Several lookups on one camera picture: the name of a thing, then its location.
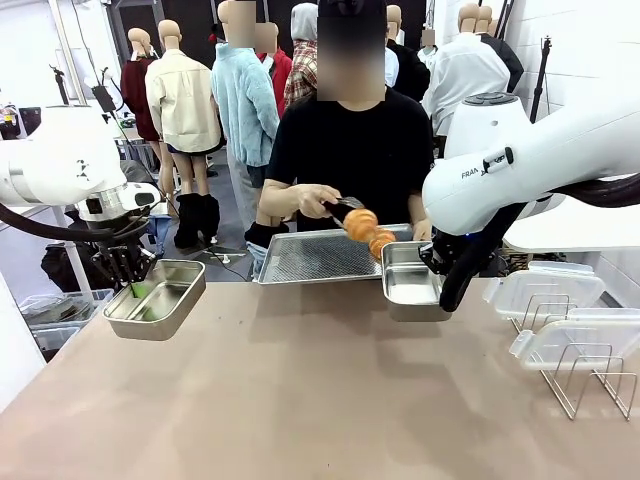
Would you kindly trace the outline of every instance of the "gray pants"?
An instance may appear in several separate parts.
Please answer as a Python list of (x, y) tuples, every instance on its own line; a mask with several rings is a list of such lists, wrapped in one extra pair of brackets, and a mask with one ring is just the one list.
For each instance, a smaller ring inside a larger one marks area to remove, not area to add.
[(246, 232), (251, 228), (253, 222), (256, 221), (259, 189), (253, 188), (251, 177), (249, 176), (249, 172), (247, 172), (247, 166), (233, 156), (229, 151), (229, 147), (227, 147), (227, 163), (229, 164), (233, 194), (238, 204), (240, 221)]

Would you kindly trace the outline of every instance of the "pastry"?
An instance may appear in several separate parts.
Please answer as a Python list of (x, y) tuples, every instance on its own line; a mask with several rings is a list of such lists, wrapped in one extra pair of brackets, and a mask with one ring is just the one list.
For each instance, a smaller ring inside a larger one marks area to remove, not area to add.
[(382, 258), (382, 247), (395, 241), (396, 236), (393, 232), (383, 228), (376, 228), (373, 232), (373, 238), (369, 242), (369, 251), (379, 261)]
[(378, 218), (371, 210), (356, 208), (344, 217), (343, 225), (351, 240), (368, 243), (378, 226)]

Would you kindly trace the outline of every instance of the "metal tray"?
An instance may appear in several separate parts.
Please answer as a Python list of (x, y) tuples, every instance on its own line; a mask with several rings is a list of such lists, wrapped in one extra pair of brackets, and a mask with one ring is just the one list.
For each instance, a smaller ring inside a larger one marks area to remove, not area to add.
[[(387, 225), (398, 241), (413, 238), (408, 224)], [(342, 229), (274, 235), (258, 277), (262, 285), (322, 283), (380, 278), (382, 268), (365, 243)]]
[(431, 242), (390, 243), (382, 249), (382, 290), (389, 314), (398, 322), (442, 322), (451, 317), (440, 308), (442, 282), (418, 255)]
[(180, 328), (206, 283), (204, 264), (186, 260), (159, 260), (136, 292), (130, 285), (104, 308), (116, 335), (136, 340), (163, 341)]

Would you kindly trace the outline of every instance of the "person's hand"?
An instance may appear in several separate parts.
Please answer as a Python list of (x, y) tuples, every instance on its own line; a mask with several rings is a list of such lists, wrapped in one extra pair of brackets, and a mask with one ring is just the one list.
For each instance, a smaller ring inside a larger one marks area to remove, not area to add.
[(413, 241), (431, 240), (431, 222), (428, 218), (413, 224)]
[(309, 218), (327, 218), (331, 214), (324, 208), (326, 202), (336, 204), (342, 196), (335, 188), (327, 185), (300, 184), (295, 186), (298, 196), (298, 209)]

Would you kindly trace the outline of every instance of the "blue fleece jacket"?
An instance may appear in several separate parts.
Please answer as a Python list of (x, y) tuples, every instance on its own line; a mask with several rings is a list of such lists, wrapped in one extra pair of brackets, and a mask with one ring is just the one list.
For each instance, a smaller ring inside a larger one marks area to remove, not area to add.
[(211, 87), (231, 154), (252, 167), (268, 165), (280, 119), (271, 78), (253, 49), (216, 45)]

